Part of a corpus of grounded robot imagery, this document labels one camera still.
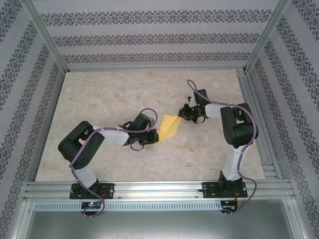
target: horizontal stripe pattern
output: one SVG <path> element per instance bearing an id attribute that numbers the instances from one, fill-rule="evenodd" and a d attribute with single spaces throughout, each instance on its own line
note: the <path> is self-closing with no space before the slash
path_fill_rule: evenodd
<path id="1" fill-rule="evenodd" d="M 38 106 L 38 111 L 34 118 L 33 125 L 30 130 L 30 135 L 28 136 L 25 148 L 23 149 L 23 153 L 19 161 L 19 167 L 17 168 L 14 179 L 12 181 L 13 185 L 10 188 L 8 200 L 4 204 L 4 210 L 2 211 L 0 218 L 0 238 L 5 238 L 7 229 L 12 220 L 13 211 L 16 208 L 18 196 L 21 192 L 21 187 L 26 176 L 26 171 L 29 167 L 34 147 L 37 144 L 37 138 L 41 130 L 41 126 L 46 114 L 47 107 L 49 105 L 58 73 L 59 67 L 56 63 L 54 63 L 43 96 L 41 98 L 41 102 Z"/>
<path id="2" fill-rule="evenodd" d="M 301 167 L 301 162 L 298 160 L 296 150 L 294 148 L 293 142 L 291 141 L 291 138 L 289 136 L 288 130 L 285 126 L 285 122 L 283 120 L 281 111 L 278 107 L 277 100 L 275 98 L 274 92 L 272 91 L 272 88 L 270 86 L 268 76 L 265 72 L 265 69 L 262 65 L 261 60 L 258 58 L 258 60 L 255 63 L 255 69 L 257 71 L 259 81 L 263 87 L 263 91 L 265 93 L 265 96 L 267 98 L 267 102 L 272 114 L 272 117 L 275 121 L 276 128 L 278 130 L 278 134 L 280 137 L 280 140 L 283 145 L 283 149 L 286 153 L 288 163 L 290 164 L 292 174 L 295 177 L 295 181 L 297 183 L 297 188 L 300 190 L 300 194 L 302 194 L 302 201 L 306 207 L 307 215 L 310 221 L 312 222 L 312 226 L 314 227 L 315 235 L 319 237 L 319 225 L 318 225 L 318 218 L 319 218 L 319 212 L 317 211 L 317 207 L 314 207 L 315 199 L 311 195 L 311 190 L 309 189 L 309 183 L 306 181 L 306 176 L 303 168 Z M 256 87 L 253 82 L 253 86 L 256 92 L 256 95 L 258 95 L 258 92 L 256 91 Z M 259 101 L 259 105 L 262 107 L 261 102 L 259 98 L 257 97 Z"/>
<path id="3" fill-rule="evenodd" d="M 0 11 L 0 43 L 3 42 L 6 34 L 22 9 L 19 0 L 7 0 Z"/>
<path id="4" fill-rule="evenodd" d="M 319 111 L 319 82 L 317 73 L 314 72 L 311 62 L 308 60 L 306 53 L 300 46 L 296 35 L 293 33 L 284 16 L 281 17 L 276 28 L 289 55 L 294 61 L 294 65 L 297 68 L 299 75 L 310 93 L 310 97 L 314 100 L 316 109 Z"/>
<path id="5" fill-rule="evenodd" d="M 119 24 L 85 26 L 49 26 L 53 37 L 96 36 L 96 35 L 144 35 L 144 34 L 210 34 L 210 33 L 248 33 L 261 34 L 264 22 L 219 22 L 219 23 L 175 23 L 175 24 Z"/>
<path id="6" fill-rule="evenodd" d="M 288 76 L 284 70 L 284 67 L 274 49 L 271 41 L 268 41 L 264 47 L 268 59 L 271 63 L 274 73 L 278 79 L 278 83 L 281 86 L 283 95 L 287 100 L 291 115 L 294 118 L 295 124 L 298 128 L 298 132 L 301 139 L 304 141 L 306 151 L 309 154 L 309 159 L 312 161 L 312 165 L 315 168 L 316 174 L 319 173 L 319 146 L 315 141 L 316 138 L 313 136 L 313 131 L 309 128 L 307 123 L 307 117 L 302 111 L 297 95 L 294 93 L 293 86 L 288 79 Z"/>
<path id="7" fill-rule="evenodd" d="M 167 10 L 41 14 L 46 26 L 150 23 L 266 22 L 271 10 Z"/>
<path id="8" fill-rule="evenodd" d="M 106 12 L 106 11 L 166 11 L 212 9 L 274 9 L 278 0 L 37 0 L 33 1 L 39 13 Z"/>
<path id="9" fill-rule="evenodd" d="M 246 61 L 249 52 L 177 52 L 64 55 L 67 64 L 110 62 Z"/>
<path id="10" fill-rule="evenodd" d="M 12 57 L 9 60 L 4 73 L 1 75 L 0 80 L 0 111 L 2 111 L 2 106 L 5 104 L 8 94 L 11 92 L 12 84 L 16 81 L 18 73 L 26 59 L 27 54 L 37 36 L 37 30 L 35 26 L 30 21 L 29 25 L 25 29 L 19 44 Z"/>
<path id="11" fill-rule="evenodd" d="M 59 47 L 63 55 L 94 54 L 159 54 L 159 53 L 201 53 L 201 52 L 251 52 L 253 44 L 156 44 L 156 45 L 122 45 L 122 46 L 77 46 Z"/>
<path id="12" fill-rule="evenodd" d="M 305 24 L 312 31 L 316 41 L 319 41 L 319 7 L 313 0 L 292 0 Z"/>
<path id="13" fill-rule="evenodd" d="M 54 37 L 58 47 L 156 44 L 255 44 L 259 34 L 138 34 Z"/>
<path id="14" fill-rule="evenodd" d="M 0 149 L 0 179 L 2 179 L 2 175 L 6 170 L 6 165 L 11 158 L 11 151 L 16 144 L 16 140 L 25 120 L 26 113 L 29 110 L 34 92 L 42 75 L 49 54 L 50 52 L 48 48 L 46 45 L 44 45 L 34 65 L 29 80 L 27 81 L 26 88 L 23 91 L 17 110 L 14 112 L 14 117 L 12 118 L 12 122 L 7 130 L 7 135 L 4 137 L 4 143 Z"/>

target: ventilation slot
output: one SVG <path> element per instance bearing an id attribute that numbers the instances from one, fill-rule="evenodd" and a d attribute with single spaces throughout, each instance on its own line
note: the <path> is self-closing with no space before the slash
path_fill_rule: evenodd
<path id="1" fill-rule="evenodd" d="M 81 202 L 37 202 L 35 211 L 80 211 Z M 192 202 L 105 202 L 105 211 L 204 211 L 221 210 L 220 201 L 192 201 Z"/>

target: black mounting plate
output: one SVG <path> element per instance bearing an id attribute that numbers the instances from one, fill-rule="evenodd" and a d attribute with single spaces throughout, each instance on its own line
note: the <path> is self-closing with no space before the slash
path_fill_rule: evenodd
<path id="1" fill-rule="evenodd" d="M 204 198 L 235 198 L 235 192 L 238 193 L 238 198 L 247 198 L 248 193 L 246 184 L 241 182 L 240 185 L 234 189 L 234 191 L 225 191 L 222 193 L 218 187 L 217 182 L 204 182 L 202 183 L 202 190 Z"/>
<path id="2" fill-rule="evenodd" d="M 98 190 L 96 191 L 103 199 L 113 199 L 114 183 L 99 183 Z M 70 199 L 98 199 L 86 191 L 78 183 L 73 183 L 70 191 Z"/>

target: aluminum frame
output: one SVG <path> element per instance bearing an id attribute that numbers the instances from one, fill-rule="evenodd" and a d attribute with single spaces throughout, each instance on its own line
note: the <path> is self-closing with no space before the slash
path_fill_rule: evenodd
<path id="1" fill-rule="evenodd" d="M 243 70 L 236 70 L 236 75 L 244 101 L 249 104 L 259 130 L 255 142 L 260 160 L 262 163 L 272 162 L 278 179 L 283 179 L 250 77 Z"/>
<path id="2" fill-rule="evenodd" d="M 257 191 L 252 200 L 283 200 L 291 230 L 296 239 L 308 239 L 309 235 L 301 217 L 301 213 L 295 198 L 294 191 L 289 179 L 265 179 L 256 180 Z M 209 202 L 218 200 L 232 200 L 233 198 L 204 199 L 202 188 L 204 181 L 153 181 L 153 182 L 112 182 L 114 198 L 105 200 L 106 204 L 121 202 Z M 29 182 L 11 239 L 24 239 L 31 221 L 34 205 L 37 202 L 82 202 L 88 200 L 69 199 L 71 184 L 73 182 Z M 254 184 L 245 181 L 248 195 L 252 193 Z"/>
<path id="3" fill-rule="evenodd" d="M 44 43 L 48 47 L 50 53 L 52 54 L 54 60 L 58 64 L 62 74 L 65 76 L 67 72 L 69 72 L 69 68 L 65 63 L 61 52 L 59 51 L 58 47 L 56 46 L 49 30 L 44 24 L 44 21 L 37 11 L 36 7 L 33 4 L 32 0 L 21 0 L 21 4 L 23 5 L 24 9 L 28 13 L 29 17 L 31 18 L 33 24 L 35 25 L 37 31 L 41 35 Z"/>
<path id="4" fill-rule="evenodd" d="M 278 23 L 280 17 L 284 13 L 286 7 L 289 4 L 289 0 L 279 0 L 275 9 L 273 10 L 273 13 L 270 15 L 270 18 L 263 30 L 263 32 L 260 34 L 259 39 L 257 40 L 257 43 L 251 52 L 247 63 L 244 67 L 245 73 L 250 72 L 251 69 L 254 67 L 255 62 L 257 61 L 261 51 L 263 50 L 264 46 L 266 45 L 271 33 L 276 27 L 276 24 Z"/>

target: wall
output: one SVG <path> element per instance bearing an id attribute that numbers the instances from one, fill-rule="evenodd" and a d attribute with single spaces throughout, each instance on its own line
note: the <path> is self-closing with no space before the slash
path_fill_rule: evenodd
<path id="1" fill-rule="evenodd" d="M 68 67 L 243 67 L 278 0 L 35 0 Z"/>
<path id="2" fill-rule="evenodd" d="M 18 0 L 0 0 L 0 239 L 33 181 L 64 76 Z"/>
<path id="3" fill-rule="evenodd" d="M 292 0 L 250 77 L 285 178 L 319 238 L 319 1 Z"/>

